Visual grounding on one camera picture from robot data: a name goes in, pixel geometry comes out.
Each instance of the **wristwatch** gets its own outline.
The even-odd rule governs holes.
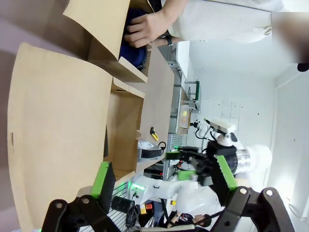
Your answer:
[[[168,45],[167,45],[167,46],[173,46],[173,42],[172,42],[171,36],[167,35],[167,36],[165,37],[165,39],[166,39],[167,42],[168,42]]]

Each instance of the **green light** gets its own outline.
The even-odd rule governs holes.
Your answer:
[[[144,187],[139,186],[139,185],[136,185],[136,184],[133,184],[133,185],[132,185],[132,188],[136,188],[136,189],[140,189],[140,190],[145,190]]]

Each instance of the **table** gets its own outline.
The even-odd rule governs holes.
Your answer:
[[[148,81],[144,83],[127,83],[130,86],[144,92],[144,105],[141,114],[140,133],[141,139],[156,143],[150,134],[150,128],[154,127],[159,136],[159,142],[168,142],[169,118],[174,86],[174,73],[161,55],[157,47],[151,49]],[[157,163],[163,159],[138,162],[137,171]]]

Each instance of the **blue fabric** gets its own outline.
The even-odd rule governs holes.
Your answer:
[[[129,34],[127,31],[127,26],[130,25],[130,22],[133,18],[145,15],[146,12],[144,12],[141,9],[129,9],[127,16],[126,16],[126,23],[125,23],[125,29],[124,34]],[[126,42],[123,38],[121,41],[120,46],[120,53],[119,58],[124,57],[127,61],[129,61],[132,65],[137,67],[139,70],[142,70],[144,68],[145,61],[147,59],[147,47],[140,47],[135,48],[131,47],[128,42]]]

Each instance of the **white shirt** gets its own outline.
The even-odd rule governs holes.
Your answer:
[[[270,34],[271,12],[277,12],[283,7],[282,0],[215,1],[218,2],[189,0],[184,11],[169,28],[169,33],[190,41],[217,39],[253,43]]]

